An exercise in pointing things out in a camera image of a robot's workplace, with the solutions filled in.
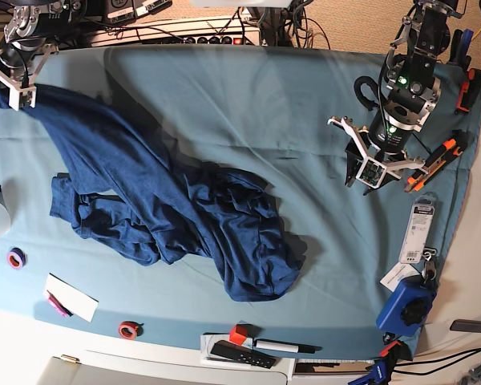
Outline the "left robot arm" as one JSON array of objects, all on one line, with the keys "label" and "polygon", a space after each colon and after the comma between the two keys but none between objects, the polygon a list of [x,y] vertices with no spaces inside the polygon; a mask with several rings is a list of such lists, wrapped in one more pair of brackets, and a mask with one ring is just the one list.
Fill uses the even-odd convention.
[{"label": "left robot arm", "polygon": [[444,165],[443,157],[457,144],[448,140],[427,158],[410,157],[406,143],[420,132],[441,95],[441,81],[434,70],[438,56],[449,46],[449,17],[458,17],[456,1],[416,1],[403,17],[402,25],[382,64],[377,79],[355,80],[358,101],[376,114],[369,126],[357,127],[353,120],[333,116],[328,123],[350,138],[346,145],[346,180],[358,181],[368,193],[412,172],[407,192],[418,191]]}]

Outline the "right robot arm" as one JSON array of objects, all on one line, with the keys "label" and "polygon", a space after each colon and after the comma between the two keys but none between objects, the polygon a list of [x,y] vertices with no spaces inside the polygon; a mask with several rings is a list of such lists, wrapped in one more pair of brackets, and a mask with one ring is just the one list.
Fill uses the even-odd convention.
[{"label": "right robot arm", "polygon": [[11,20],[0,41],[0,90],[15,111],[36,104],[35,81],[50,55],[59,51],[57,36],[77,26],[87,1],[13,1]]}]

